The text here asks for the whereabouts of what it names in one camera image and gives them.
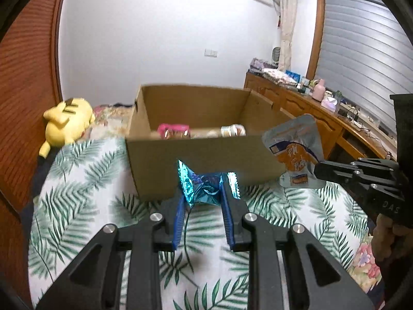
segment bed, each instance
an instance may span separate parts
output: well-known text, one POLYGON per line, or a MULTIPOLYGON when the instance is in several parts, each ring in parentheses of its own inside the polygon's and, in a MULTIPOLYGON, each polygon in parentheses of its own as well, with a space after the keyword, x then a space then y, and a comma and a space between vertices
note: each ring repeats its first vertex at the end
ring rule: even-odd
MULTIPOLYGON (((99 106, 94 111, 96 121, 79 141, 57 153, 40 195, 34 198, 28 253, 33 307, 105 224, 137 223, 157 204, 139 201, 129 169, 124 136, 131 108, 99 106)), ((340 185, 327 182, 318 190, 286 189, 270 182, 242 187, 241 197, 250 211, 275 225, 305 225, 365 292, 378 283, 374 260, 369 260, 367 216, 340 185)), ((186 212, 182 232, 175 253, 159 254, 163 308, 246 308, 248 253, 229 250, 220 207, 195 205, 186 212)))

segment orange packaging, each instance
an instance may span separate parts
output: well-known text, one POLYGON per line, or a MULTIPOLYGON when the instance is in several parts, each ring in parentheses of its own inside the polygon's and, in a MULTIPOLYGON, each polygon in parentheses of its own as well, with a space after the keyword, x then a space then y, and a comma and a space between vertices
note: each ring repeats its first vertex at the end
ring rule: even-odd
POLYGON ((323 148, 314 118, 305 114, 265 132, 264 145, 285 164, 287 171, 280 176, 285 188, 325 186, 325 181, 314 175, 315 165, 324 160, 323 148))

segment blue gripper pad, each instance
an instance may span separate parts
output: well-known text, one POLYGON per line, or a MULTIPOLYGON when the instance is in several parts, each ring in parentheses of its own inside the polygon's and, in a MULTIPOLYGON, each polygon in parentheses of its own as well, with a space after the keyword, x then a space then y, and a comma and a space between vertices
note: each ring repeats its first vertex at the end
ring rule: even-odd
POLYGON ((234 197, 231 191, 228 192, 228 179, 221 180, 219 187, 221 191, 221 209, 222 217, 224 218, 225 234, 227 237, 227 243, 232 250, 235 245, 234 222, 231 215, 231 209, 228 204, 228 199, 234 199, 234 197))
POLYGON ((172 240, 173 250, 176 250, 176 248, 180 244, 184 218, 185 218, 185 196, 184 194, 182 194, 181 197, 179 198, 178 206, 176 208, 175 219, 173 221, 173 240, 172 240))

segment pink bottle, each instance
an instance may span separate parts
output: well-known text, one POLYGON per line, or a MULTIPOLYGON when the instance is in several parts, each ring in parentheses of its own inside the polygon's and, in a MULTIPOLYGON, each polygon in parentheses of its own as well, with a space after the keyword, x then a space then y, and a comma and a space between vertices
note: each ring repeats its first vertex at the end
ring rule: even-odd
POLYGON ((322 101, 324 98, 325 87, 324 79, 321 79, 320 82, 314 87, 313 95, 311 96, 314 100, 322 101))

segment hand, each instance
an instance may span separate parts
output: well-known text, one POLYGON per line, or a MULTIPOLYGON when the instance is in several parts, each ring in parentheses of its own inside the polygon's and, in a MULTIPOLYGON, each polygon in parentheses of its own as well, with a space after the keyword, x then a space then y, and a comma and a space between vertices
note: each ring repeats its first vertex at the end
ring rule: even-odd
POLYGON ((392 256, 395 259, 406 256, 413 251, 413 229, 395 225, 393 220, 380 214, 373 231, 371 249, 376 261, 381 262, 392 256), (405 237, 404 242, 391 248, 396 236, 405 237))

